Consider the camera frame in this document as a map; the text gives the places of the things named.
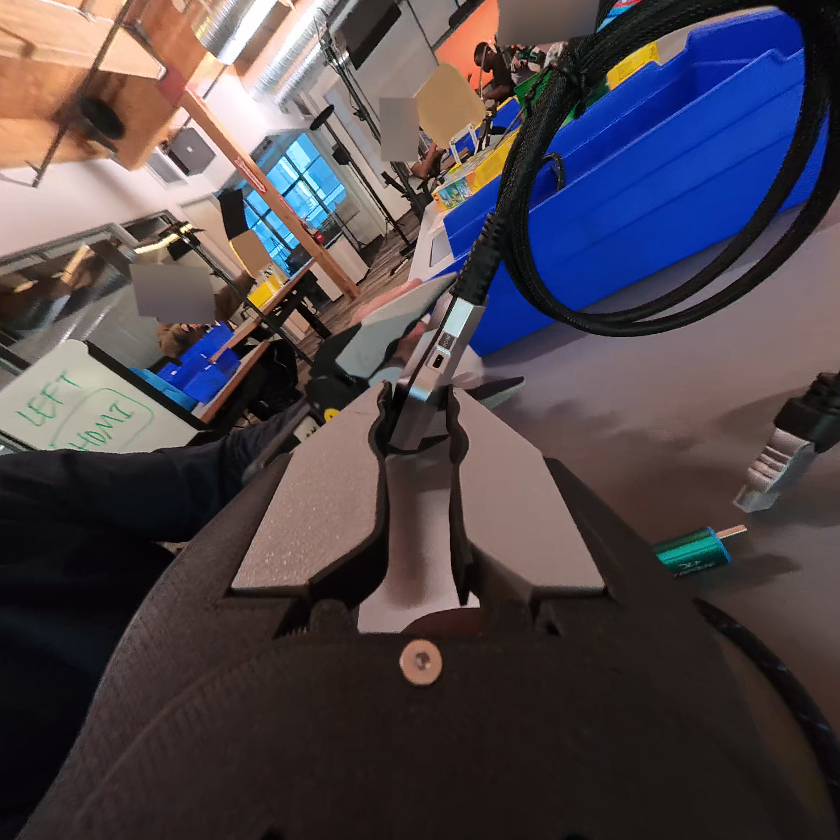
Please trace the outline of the yellow crate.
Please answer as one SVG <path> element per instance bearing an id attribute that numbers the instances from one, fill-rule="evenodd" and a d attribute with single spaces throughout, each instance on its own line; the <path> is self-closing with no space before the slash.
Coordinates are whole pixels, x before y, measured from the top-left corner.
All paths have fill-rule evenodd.
<path id="1" fill-rule="evenodd" d="M 262 282 L 248 294 L 250 303 L 260 310 L 264 310 L 288 283 L 288 277 L 282 271 L 271 271 L 264 274 Z"/>

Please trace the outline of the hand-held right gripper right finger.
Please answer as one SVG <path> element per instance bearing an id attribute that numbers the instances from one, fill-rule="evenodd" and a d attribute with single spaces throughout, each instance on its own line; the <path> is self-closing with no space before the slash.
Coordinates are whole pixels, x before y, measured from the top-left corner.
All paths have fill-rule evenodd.
<path id="1" fill-rule="evenodd" d="M 448 395 L 451 571 L 458 602 L 598 597 L 606 584 L 546 459 L 461 388 Z"/>

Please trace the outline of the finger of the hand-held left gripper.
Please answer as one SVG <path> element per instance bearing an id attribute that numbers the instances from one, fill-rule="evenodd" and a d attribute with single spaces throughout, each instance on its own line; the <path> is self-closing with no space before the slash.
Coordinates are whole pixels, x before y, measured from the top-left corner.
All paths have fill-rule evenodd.
<path id="1" fill-rule="evenodd" d="M 333 362 L 333 383 L 346 389 L 366 389 L 381 378 L 395 383 L 421 340 L 441 323 L 456 279 L 407 280 L 366 304 Z"/>
<path id="2" fill-rule="evenodd" d="M 469 388 L 469 396 L 485 408 L 497 408 L 519 394 L 525 377 L 514 376 L 498 380 L 483 380 Z"/>

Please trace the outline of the black spotlight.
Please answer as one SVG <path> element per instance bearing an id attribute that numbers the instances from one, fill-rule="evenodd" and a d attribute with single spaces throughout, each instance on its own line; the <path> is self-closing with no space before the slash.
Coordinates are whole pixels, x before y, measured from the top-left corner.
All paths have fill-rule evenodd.
<path id="1" fill-rule="evenodd" d="M 99 98 L 83 97 L 78 100 L 73 126 L 89 140 L 111 150 L 125 134 L 124 124 L 117 113 Z"/>

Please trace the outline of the dark wall speaker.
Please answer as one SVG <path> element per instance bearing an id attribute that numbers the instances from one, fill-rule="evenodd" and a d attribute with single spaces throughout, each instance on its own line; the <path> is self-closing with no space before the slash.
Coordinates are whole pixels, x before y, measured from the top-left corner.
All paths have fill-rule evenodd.
<path id="1" fill-rule="evenodd" d="M 179 130 L 168 140 L 165 155 L 186 176 L 204 173 L 216 159 L 214 147 L 193 127 Z"/>

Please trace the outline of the white cabinet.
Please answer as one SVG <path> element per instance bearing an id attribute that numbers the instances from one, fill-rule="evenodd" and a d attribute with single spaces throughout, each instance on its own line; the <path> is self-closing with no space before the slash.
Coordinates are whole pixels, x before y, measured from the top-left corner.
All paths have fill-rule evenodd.
<path id="1" fill-rule="evenodd" d="M 345 234 L 339 234 L 326 250 L 355 285 L 360 284 L 368 274 L 369 267 Z M 333 282 L 319 263 L 313 262 L 310 272 L 316 278 L 321 291 L 330 301 L 335 302 L 341 299 L 343 290 Z"/>

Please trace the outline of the blue storage bin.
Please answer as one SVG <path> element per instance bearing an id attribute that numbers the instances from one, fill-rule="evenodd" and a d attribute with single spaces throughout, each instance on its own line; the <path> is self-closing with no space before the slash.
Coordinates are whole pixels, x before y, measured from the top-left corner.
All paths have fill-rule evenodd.
<path id="1" fill-rule="evenodd" d="M 234 331 L 226 323 L 218 323 L 198 338 L 190 348 L 185 350 L 179 357 L 179 365 L 186 364 L 194 356 L 203 355 L 208 359 L 215 356 L 234 335 Z"/>
<path id="2" fill-rule="evenodd" d="M 239 365 L 237 355 L 226 350 L 215 361 L 198 354 L 181 364 L 169 363 L 157 375 L 195 403 L 209 403 L 233 378 Z"/>

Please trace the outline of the silver hub with black cable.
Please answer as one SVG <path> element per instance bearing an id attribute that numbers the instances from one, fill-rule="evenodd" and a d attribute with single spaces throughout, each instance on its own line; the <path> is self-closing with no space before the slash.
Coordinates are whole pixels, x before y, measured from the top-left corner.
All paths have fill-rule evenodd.
<path id="1" fill-rule="evenodd" d="M 512 145 L 501 174 L 496 210 L 490 213 L 451 287 L 440 325 L 421 345 L 412 370 L 395 389 L 391 444 L 410 452 L 421 443 L 440 404 L 452 390 L 455 367 L 476 329 L 499 265 L 542 315 L 583 333 L 610 339 L 642 338 L 683 329 L 746 297 L 793 256 L 826 215 L 838 195 L 838 2 L 778 2 L 798 25 L 804 46 L 804 85 L 790 146 L 768 192 L 751 218 L 720 254 L 682 286 L 622 311 L 587 314 L 561 302 L 540 276 L 532 253 L 529 205 L 535 182 L 549 160 L 550 142 L 571 110 L 572 96 L 560 85 L 547 91 L 533 118 Z M 579 62 L 597 80 L 659 36 L 710 17 L 744 11 L 747 2 L 640 2 L 617 23 L 594 35 L 574 38 L 561 60 Z M 756 242 L 803 174 L 826 126 L 827 146 L 811 197 L 784 235 L 749 270 L 692 307 L 670 313 L 707 289 Z"/>

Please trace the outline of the white sign board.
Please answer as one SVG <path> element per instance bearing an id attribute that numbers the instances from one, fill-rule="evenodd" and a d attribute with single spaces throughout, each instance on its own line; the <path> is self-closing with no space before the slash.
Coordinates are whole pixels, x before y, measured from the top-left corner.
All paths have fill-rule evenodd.
<path id="1" fill-rule="evenodd" d="M 2 442 L 36 451 L 148 453 L 207 426 L 90 342 L 68 340 L 1 391 Z"/>

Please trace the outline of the wooden post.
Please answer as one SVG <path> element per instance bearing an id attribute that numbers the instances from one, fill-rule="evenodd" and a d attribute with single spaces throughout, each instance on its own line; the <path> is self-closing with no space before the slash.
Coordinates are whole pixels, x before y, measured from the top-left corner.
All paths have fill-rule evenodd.
<path id="1" fill-rule="evenodd" d="M 342 294 L 351 301 L 355 301 L 360 296 L 357 285 L 336 262 L 335 258 L 330 255 L 330 252 L 309 234 L 299 216 L 205 101 L 190 86 L 186 85 L 178 101 L 178 106 L 186 111 L 187 115 L 207 134 L 224 157 L 234 165 L 237 172 L 262 196 L 269 209 L 289 228 L 310 257 L 341 289 Z"/>

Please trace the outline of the yellow toy box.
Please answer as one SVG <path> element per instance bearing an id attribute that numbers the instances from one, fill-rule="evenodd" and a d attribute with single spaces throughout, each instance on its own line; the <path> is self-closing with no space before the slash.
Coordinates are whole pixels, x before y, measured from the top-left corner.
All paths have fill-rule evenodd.
<path id="1" fill-rule="evenodd" d="M 437 209 L 446 213 L 477 194 L 502 172 L 519 128 L 506 132 L 489 150 L 480 152 L 465 164 L 459 164 L 432 191 Z"/>

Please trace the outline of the white wipes canister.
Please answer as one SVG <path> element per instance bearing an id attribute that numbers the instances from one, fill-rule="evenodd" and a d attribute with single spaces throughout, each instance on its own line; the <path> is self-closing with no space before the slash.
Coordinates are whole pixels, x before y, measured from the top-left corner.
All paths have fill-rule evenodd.
<path id="1" fill-rule="evenodd" d="M 689 32 L 690 28 L 679 29 L 637 49 L 621 60 L 606 74 L 607 89 L 615 90 L 649 64 L 661 67 L 675 58 L 684 49 Z"/>

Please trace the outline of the orange wall screen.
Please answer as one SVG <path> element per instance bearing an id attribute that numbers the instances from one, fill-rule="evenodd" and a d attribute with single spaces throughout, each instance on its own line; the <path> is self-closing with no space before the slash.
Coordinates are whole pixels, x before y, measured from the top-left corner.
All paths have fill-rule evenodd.
<path id="1" fill-rule="evenodd" d="M 449 29 L 434 44 L 434 54 L 439 63 L 449 63 L 467 76 L 476 71 L 476 46 L 483 41 L 491 43 L 497 34 L 498 2 L 463 2 L 448 23 Z"/>

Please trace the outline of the blue plastic bin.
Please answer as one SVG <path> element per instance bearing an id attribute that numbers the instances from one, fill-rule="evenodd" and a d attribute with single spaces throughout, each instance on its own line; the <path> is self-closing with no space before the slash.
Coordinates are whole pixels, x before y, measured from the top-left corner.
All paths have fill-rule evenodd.
<path id="1" fill-rule="evenodd" d="M 731 241 L 781 168 L 803 85 L 796 22 L 779 8 L 750 12 L 693 29 L 675 58 L 647 65 L 560 127 L 528 216 L 552 293 L 573 310 L 608 313 L 587 309 Z M 823 126 L 782 209 L 811 197 L 826 146 Z M 500 185 L 501 175 L 446 216 L 454 263 L 436 277 L 461 271 Z M 551 323 L 500 263 L 468 344 L 483 357 Z"/>

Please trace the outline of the person's left hand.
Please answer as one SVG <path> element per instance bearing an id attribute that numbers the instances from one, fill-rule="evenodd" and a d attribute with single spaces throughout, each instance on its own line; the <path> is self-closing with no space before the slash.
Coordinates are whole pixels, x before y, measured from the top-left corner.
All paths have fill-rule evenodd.
<path id="1" fill-rule="evenodd" d="M 371 311 L 360 321 L 356 338 L 362 371 L 375 370 L 386 358 L 387 348 L 398 342 L 425 314 L 434 299 L 430 284 L 419 287 Z"/>

